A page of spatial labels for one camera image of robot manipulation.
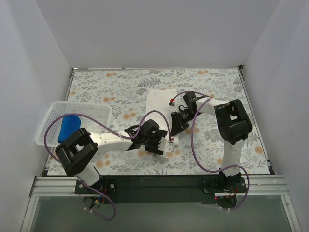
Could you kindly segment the white towel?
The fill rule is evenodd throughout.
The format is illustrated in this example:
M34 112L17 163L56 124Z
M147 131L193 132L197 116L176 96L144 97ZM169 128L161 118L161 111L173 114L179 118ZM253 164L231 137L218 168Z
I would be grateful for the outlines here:
M177 91L175 89L164 89L164 90L149 90L146 99L145 113L153 110L161 112L166 118L169 128L172 127L171 113L175 112L174 106L169 106L170 100L175 97ZM161 130L168 131L167 124L163 117L156 112L150 113L145 120L152 119L155 121Z

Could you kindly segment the blue microfiber towel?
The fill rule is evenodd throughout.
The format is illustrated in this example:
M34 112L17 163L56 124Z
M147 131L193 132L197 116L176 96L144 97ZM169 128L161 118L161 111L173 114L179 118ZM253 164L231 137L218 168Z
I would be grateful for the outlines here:
M69 138L81 126L81 120L76 115L65 116L61 123L58 142L62 143Z

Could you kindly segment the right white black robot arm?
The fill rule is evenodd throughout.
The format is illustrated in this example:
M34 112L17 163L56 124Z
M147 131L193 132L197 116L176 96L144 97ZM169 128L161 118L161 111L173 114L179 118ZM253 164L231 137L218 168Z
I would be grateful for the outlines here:
M186 106L179 106L171 113L171 134L177 135L195 124L200 114L216 117L219 134L224 141L223 162L216 181L211 187L220 190L235 189L241 181L240 159L242 148L249 133L252 132L251 121L239 99L232 101L216 100L207 95L196 96L194 91L186 91L183 100Z

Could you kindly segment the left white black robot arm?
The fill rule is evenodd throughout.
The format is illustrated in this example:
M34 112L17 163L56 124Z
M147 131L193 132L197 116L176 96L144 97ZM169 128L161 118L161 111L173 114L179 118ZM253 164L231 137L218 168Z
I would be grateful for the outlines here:
M56 155L67 176L75 176L92 186L101 179L99 172L90 164L95 154L130 151L144 146L146 151L162 155L174 150L173 142L168 131L161 130L154 120L149 119L140 127L131 126L119 135L90 133L80 128L56 148Z

